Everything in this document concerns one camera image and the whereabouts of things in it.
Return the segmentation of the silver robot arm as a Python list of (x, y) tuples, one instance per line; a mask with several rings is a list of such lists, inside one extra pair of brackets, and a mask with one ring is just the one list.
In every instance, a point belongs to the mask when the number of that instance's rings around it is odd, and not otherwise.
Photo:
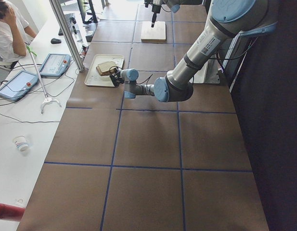
[(154, 28), (157, 15), (160, 13), (163, 4), (167, 5), (172, 12), (176, 13), (180, 9), (182, 3), (182, 0), (146, 0), (146, 8), (148, 8), (149, 5), (152, 5), (153, 16), (151, 28)]
[(137, 84), (138, 71), (122, 70), (120, 79), (125, 82), (124, 97), (154, 96), (160, 102), (181, 102), (193, 93), (190, 79), (216, 54), (227, 39), (236, 35), (258, 37), (276, 28), (278, 0), (213, 0), (206, 27), (173, 70), (159, 77), (154, 84)]

